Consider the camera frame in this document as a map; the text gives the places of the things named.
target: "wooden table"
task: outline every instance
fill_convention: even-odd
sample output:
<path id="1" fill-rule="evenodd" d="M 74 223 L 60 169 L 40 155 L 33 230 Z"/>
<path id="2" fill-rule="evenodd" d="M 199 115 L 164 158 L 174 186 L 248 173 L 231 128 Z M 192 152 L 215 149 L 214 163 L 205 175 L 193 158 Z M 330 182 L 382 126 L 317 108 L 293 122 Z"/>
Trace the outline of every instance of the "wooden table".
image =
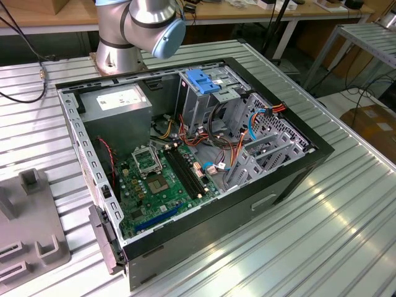
<path id="1" fill-rule="evenodd" d="M 70 0 L 57 15 L 40 14 L 16 8 L 10 8 L 9 10 L 26 34 L 98 30 L 97 12 L 92 0 Z M 273 58 L 278 59 L 282 56 L 300 20 L 360 18 L 359 23 L 364 23 L 373 12 L 367 6 L 363 6 L 360 11 L 350 10 L 349 13 L 328 12 L 314 4 L 312 0 L 307 0 L 304 5 L 299 5 L 297 10 L 285 12 L 282 21 L 288 22 L 288 25 Z M 221 4 L 202 3 L 197 5 L 197 19 L 194 24 L 213 25 L 268 22 L 271 14 L 272 10 L 261 9 L 257 6 L 247 6 L 246 8 L 238 9 L 225 1 Z M 2 11 L 0 11 L 0 15 L 6 17 Z M 186 14 L 186 19 L 188 25 L 193 23 L 191 14 Z M 13 30 L 0 22 L 0 36 L 14 34 L 15 32 Z"/>

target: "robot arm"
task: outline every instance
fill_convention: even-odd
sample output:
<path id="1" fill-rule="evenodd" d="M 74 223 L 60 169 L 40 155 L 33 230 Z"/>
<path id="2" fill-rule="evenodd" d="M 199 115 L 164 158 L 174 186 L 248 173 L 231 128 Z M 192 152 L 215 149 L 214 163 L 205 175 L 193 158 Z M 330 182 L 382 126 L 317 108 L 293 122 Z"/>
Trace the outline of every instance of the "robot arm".
<path id="1" fill-rule="evenodd" d="M 141 70 L 140 49 L 170 58 L 184 39 L 186 25 L 176 18 L 174 0 L 97 0 L 96 6 L 97 64 L 105 73 Z"/>

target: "metal workbench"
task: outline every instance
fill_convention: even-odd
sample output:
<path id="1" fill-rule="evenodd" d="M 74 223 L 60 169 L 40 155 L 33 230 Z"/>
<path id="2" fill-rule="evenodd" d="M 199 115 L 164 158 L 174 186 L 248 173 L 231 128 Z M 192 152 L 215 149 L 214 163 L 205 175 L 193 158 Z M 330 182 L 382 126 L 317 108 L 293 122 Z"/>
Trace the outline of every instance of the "metal workbench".
<path id="1" fill-rule="evenodd" d="M 390 296 L 396 290 L 395 166 L 303 89 L 238 41 L 183 46 L 149 68 L 232 56 L 330 143 L 335 152 L 289 199 L 169 271 L 135 296 Z M 0 178 L 44 168 L 72 259 L 10 296 L 129 296 L 111 276 L 88 221 L 91 205 L 54 84 L 97 77 L 90 58 L 46 63 L 49 90 L 31 105 L 0 98 Z M 38 64 L 0 68 L 0 88 L 29 99 Z"/>
<path id="2" fill-rule="evenodd" d="M 375 23 L 337 25 L 322 48 L 322 51 L 317 56 L 314 64 L 311 66 L 303 84 L 305 89 L 309 86 L 309 83 L 314 78 L 315 73 L 339 36 L 345 37 L 346 43 L 337 54 L 329 69 L 338 64 L 352 43 L 390 67 L 396 68 L 396 32 Z"/>

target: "green motherboard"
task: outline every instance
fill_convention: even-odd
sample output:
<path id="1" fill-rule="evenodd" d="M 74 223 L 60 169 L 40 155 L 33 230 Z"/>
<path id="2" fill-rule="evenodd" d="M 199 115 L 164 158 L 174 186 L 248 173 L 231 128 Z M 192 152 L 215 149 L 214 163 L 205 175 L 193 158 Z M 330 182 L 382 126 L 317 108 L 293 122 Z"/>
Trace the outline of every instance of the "green motherboard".
<path id="1" fill-rule="evenodd" d="M 180 145 L 177 152 L 183 156 L 188 170 L 196 174 L 193 164 L 197 160 L 188 146 Z M 162 165 L 161 173 L 151 173 L 144 178 L 141 177 L 138 165 L 132 157 L 116 165 L 120 176 L 120 206 L 124 213 L 120 227 L 125 238 L 131 238 L 147 228 L 219 195 L 214 183 L 204 175 L 196 181 L 205 189 L 205 194 L 199 198 L 190 197 L 165 154 L 164 150 L 157 152 L 158 160 Z M 153 165 L 149 153 L 144 156 L 139 155 L 138 162 L 140 169 L 142 166 L 146 168 Z"/>

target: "ram slot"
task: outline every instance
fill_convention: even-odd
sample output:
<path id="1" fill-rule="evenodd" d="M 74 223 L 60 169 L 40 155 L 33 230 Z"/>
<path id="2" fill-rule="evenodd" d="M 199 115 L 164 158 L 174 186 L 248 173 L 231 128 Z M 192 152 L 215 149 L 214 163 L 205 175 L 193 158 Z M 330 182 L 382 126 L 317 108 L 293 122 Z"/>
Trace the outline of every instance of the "ram slot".
<path id="1" fill-rule="evenodd" d="M 179 178 L 190 198 L 196 199 L 205 195 L 204 187 L 188 165 L 186 165 L 186 161 L 177 150 L 166 151 L 165 158 L 176 173 L 176 176 Z"/>

